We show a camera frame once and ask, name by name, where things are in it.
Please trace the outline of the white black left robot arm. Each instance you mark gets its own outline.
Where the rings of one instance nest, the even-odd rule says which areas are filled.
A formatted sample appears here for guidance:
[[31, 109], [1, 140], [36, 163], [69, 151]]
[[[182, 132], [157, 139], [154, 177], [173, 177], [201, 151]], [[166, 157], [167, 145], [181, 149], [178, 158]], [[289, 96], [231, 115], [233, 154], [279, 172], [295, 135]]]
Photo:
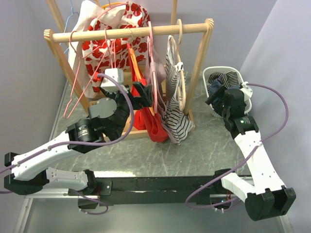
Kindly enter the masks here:
[[152, 87], [134, 82], [138, 96], [133, 96], [129, 86], [118, 86], [107, 97], [88, 108], [88, 117], [67, 127], [56, 138], [24, 154], [9, 152], [4, 157], [6, 170], [11, 173], [4, 177], [7, 193], [29, 195], [44, 188], [68, 188], [92, 195], [98, 187], [93, 171], [81, 172], [57, 170], [53, 163], [63, 159], [86, 154], [97, 148], [113, 145], [129, 135], [123, 132], [128, 118], [134, 111], [152, 105]]

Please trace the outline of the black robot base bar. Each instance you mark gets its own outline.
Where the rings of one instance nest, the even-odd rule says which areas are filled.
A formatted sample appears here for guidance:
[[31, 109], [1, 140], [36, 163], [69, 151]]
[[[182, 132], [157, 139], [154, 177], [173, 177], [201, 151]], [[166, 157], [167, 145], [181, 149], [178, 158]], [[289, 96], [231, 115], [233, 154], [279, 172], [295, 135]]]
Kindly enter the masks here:
[[185, 203], [194, 191], [215, 176], [109, 177], [97, 178], [97, 187], [87, 194], [109, 206], [118, 204]]

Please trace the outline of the dark striped tank top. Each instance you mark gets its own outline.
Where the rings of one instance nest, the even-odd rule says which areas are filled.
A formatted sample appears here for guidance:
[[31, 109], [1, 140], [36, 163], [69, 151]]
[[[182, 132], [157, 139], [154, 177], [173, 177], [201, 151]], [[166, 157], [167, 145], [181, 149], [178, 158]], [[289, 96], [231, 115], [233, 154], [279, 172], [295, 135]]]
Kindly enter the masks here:
[[214, 72], [209, 76], [207, 81], [211, 84], [214, 80], [219, 80], [227, 88], [240, 85], [238, 74], [234, 71], [227, 73]]

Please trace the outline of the navy blue tank top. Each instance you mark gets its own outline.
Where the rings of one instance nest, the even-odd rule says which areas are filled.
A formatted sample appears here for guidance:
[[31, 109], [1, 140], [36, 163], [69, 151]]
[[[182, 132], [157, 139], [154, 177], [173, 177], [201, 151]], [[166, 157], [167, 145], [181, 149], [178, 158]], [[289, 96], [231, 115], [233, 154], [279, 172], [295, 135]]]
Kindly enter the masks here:
[[211, 83], [208, 94], [209, 97], [216, 96], [220, 98], [223, 96], [225, 90], [227, 90], [227, 88], [219, 80], [214, 80]]

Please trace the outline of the red tank top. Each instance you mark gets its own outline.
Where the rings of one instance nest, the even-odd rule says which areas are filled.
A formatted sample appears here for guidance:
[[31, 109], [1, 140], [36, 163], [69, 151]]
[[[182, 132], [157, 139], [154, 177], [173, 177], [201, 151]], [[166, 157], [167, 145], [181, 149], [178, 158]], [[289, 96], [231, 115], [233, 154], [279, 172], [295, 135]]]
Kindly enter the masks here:
[[146, 130], [153, 142], [164, 142], [169, 136], [162, 126], [160, 114], [156, 113], [155, 116], [151, 116], [147, 113], [148, 110], [148, 107], [144, 107], [135, 112], [134, 127], [137, 130]]

